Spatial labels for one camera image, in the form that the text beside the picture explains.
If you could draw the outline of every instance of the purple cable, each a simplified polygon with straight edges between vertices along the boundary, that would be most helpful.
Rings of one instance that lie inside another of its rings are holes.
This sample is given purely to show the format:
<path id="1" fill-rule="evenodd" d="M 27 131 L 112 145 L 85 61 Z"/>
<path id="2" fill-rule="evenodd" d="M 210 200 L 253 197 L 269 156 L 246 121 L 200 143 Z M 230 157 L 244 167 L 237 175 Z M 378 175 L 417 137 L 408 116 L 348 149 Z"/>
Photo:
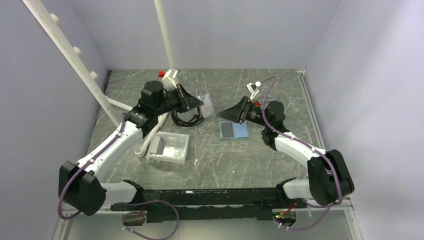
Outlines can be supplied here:
<path id="1" fill-rule="evenodd" d="M 100 149 L 100 151 L 98 151 L 96 154 L 94 154 L 94 156 L 91 159 L 96 161 L 96 158 L 98 158 L 102 153 L 104 153 L 106 151 L 106 149 L 108 149 L 112 144 L 114 144 L 114 142 L 116 142 L 116 140 L 120 137 L 120 134 L 122 134 L 122 132 L 124 131 L 124 128 L 125 128 L 125 115 L 123 116 L 123 120 L 122 120 L 122 123 L 121 123 L 120 128 L 119 128 L 119 132 L 112 138 L 112 140 L 110 140 L 110 142 L 108 142 L 102 149 Z M 78 175 L 82 171 L 84 171 L 90 164 L 92 164 L 90 162 L 90 160 L 88 160 L 84 165 L 82 165 L 82 167 L 80 167 L 70 177 L 70 179 L 65 184 L 65 187 L 63 188 L 62 192 L 60 193 L 59 203 L 57 204 L 57 213 L 59 214 L 59 217 L 61 219 L 69 220 L 69 219 L 72 219 L 73 217 L 75 217 L 76 215 L 81 213 L 81 211 L 77 211 L 76 213 L 74 213 L 70 216 L 65 216 L 62 212 L 62 203 L 64 201 L 65 194 L 67 193 L 69 186 L 72 184 L 72 182 L 78 177 Z"/>
<path id="2" fill-rule="evenodd" d="M 141 205 L 145 205 L 145 204 L 155 204 L 155 203 L 166 204 L 166 205 L 170 206 L 172 208 L 172 210 L 175 212 L 175 215 L 176 215 L 176 225 L 175 225 L 174 230 L 171 232 L 171 234 L 169 234 L 168 236 L 166 236 L 164 238 L 157 238 L 156 239 L 156 238 L 151 238 L 151 237 L 145 236 L 145 235 L 143 235 L 143 234 L 141 234 L 141 233 L 139 233 L 137 231 L 134 231 L 131 228 L 125 226 L 125 223 L 124 223 L 125 218 L 127 216 L 129 216 L 129 215 L 134 215 L 134 214 L 139 215 L 140 212 L 138 212 L 138 211 L 132 211 L 132 212 L 126 213 L 125 215 L 122 216 L 122 221 L 121 222 L 122 222 L 123 229 L 125 229 L 128 232 L 131 232 L 131 233 L 133 233 L 133 234 L 135 234 L 135 235 L 137 235 L 139 237 L 142 237 L 144 239 L 147 239 L 147 240 L 166 240 L 166 239 L 169 239 L 170 237 L 172 237 L 175 234 L 175 232 L 177 231 L 178 226 L 180 225 L 180 215 L 178 214 L 177 209 L 171 203 L 169 203 L 167 201 L 162 201 L 162 200 L 153 200 L 153 201 L 145 201 L 145 202 L 141 202 L 141 203 L 121 203 L 121 204 L 126 205 L 126 206 L 136 207 L 136 206 L 141 206 Z"/>
<path id="3" fill-rule="evenodd" d="M 270 79 L 274 79 L 274 81 L 272 81 L 271 85 L 269 86 L 268 90 L 266 91 L 266 93 L 265 93 L 265 95 L 263 97 L 263 100 L 262 100 L 263 103 L 266 102 L 267 96 L 268 96 L 268 94 L 270 94 L 271 89 L 273 88 L 274 84 L 277 82 L 278 77 L 277 76 L 268 77 L 267 79 L 263 80 L 261 83 L 263 83 L 265 81 L 268 81 Z M 271 124 L 268 122 L 268 120 L 267 120 L 267 118 L 265 116 L 265 109 L 266 109 L 266 106 L 263 104 L 262 105 L 262 117 L 263 117 L 263 120 L 265 121 L 265 124 L 271 130 L 273 130 L 274 132 L 276 132 L 277 134 L 282 135 L 283 137 L 286 137 L 286 138 L 291 139 L 292 137 L 290 135 L 284 134 L 284 133 L 278 131 L 277 129 L 273 128 L 273 126 L 271 126 Z M 303 145 L 305 145 L 310 150 L 312 150 L 312 148 L 313 148 L 309 143 L 307 143 L 306 141 L 303 141 L 302 139 L 299 139 L 297 137 L 294 137 L 293 140 L 296 141 L 296 142 L 299 142 L 299 143 L 301 143 Z M 311 206 L 311 207 L 327 208 L 327 209 L 325 210 L 324 214 L 322 214 L 322 216 L 315 223 L 313 223 L 311 226 L 302 227 L 302 228 L 287 228 L 288 230 L 301 231 L 301 230 L 308 230 L 308 229 L 311 229 L 311 228 L 315 227 L 319 222 L 321 222 L 321 220 L 325 217 L 325 215 L 328 213 L 328 211 L 330 210 L 330 208 L 332 206 L 334 206 L 334 205 L 340 205 L 342 203 L 342 200 L 344 199 L 342 197 L 342 190 L 340 188 L 339 178 L 337 177 L 336 169 L 334 168 L 333 164 L 328 159 L 328 157 L 326 157 L 323 153 L 317 151 L 316 149 L 313 152 L 316 153 L 316 154 L 318 154 L 320 157 L 322 157 L 327 162 L 328 166 L 330 167 L 331 172 L 333 173 L 333 177 L 334 177 L 334 181 L 335 181 L 335 187 L 337 189 L 337 194 L 338 194 L 339 201 L 337 203 L 331 203 L 329 206 L 324 206 L 324 207 L 321 207 L 321 206 L 318 207 L 318 206 L 315 206 L 315 205 L 312 205 L 312 204 L 307 203 L 307 205 L 308 206 Z"/>

